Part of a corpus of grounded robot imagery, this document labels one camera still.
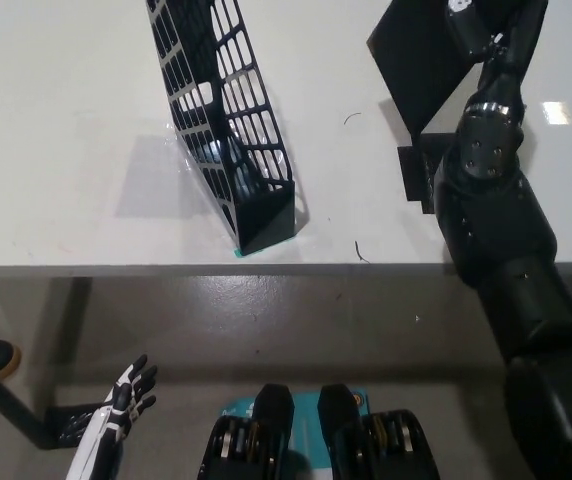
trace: white table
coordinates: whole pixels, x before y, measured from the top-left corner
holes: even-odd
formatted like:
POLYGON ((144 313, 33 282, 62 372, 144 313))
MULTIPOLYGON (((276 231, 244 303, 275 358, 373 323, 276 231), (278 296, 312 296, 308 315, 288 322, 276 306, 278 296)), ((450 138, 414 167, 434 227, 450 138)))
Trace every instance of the white table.
MULTIPOLYGON (((239 259, 175 140, 144 0, 0 0, 0 275, 441 271, 366 47, 388 3, 240 0, 302 213, 295 239, 239 259)), ((430 131, 454 129, 474 82, 430 131)), ((572 2, 551 2, 523 94, 525 168, 571 272, 572 2)))

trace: concrete floor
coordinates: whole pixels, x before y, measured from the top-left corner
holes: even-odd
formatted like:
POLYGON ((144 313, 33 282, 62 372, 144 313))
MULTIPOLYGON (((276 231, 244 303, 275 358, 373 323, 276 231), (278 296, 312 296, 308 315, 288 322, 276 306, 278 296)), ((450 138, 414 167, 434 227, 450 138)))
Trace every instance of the concrete floor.
MULTIPOLYGON (((53 400, 100 401, 148 353, 160 367, 158 404, 127 440, 120 480, 194 479, 220 408, 267 381, 293 391, 342 381, 366 387, 373 411, 412 409, 443 480, 531 478, 503 413, 497 348, 455 278, 111 278, 70 287, 0 280, 0 337, 24 351, 7 384, 37 411, 53 400)), ((64 479, 73 454, 37 451, 0 417, 0 480, 64 479)))

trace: black and white robotic hand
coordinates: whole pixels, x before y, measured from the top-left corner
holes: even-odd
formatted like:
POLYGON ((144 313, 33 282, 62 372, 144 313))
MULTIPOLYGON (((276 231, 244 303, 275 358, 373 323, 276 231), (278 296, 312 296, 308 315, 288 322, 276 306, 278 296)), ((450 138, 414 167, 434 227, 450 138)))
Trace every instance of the black and white robotic hand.
POLYGON ((123 442, 135 421, 155 403, 147 395, 155 386, 157 367, 144 370, 142 355, 130 365, 93 414, 66 480, 112 480, 117 477, 123 442))

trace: black mesh basket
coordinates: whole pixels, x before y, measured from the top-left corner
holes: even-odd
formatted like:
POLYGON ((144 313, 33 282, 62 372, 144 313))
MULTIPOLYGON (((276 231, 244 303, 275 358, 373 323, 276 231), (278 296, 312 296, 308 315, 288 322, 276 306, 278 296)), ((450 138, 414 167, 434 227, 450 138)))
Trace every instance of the black mesh basket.
POLYGON ((237 0, 146 0, 175 127, 243 255, 295 234, 295 182, 237 0))

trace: teal box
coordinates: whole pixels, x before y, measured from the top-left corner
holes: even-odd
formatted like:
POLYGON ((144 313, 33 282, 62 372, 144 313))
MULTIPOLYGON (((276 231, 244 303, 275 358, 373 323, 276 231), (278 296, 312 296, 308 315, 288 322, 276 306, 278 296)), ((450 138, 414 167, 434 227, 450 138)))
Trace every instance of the teal box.
MULTIPOLYGON (((357 401, 359 413, 368 415, 366 391, 353 389, 352 392, 357 401)), ((317 415, 318 400, 319 392, 293 395, 295 415, 288 445, 289 456, 286 460, 287 478, 295 480, 332 479, 330 457, 317 415)), ((254 397, 239 399, 224 408, 221 414, 250 418, 253 415, 254 402, 254 397)))

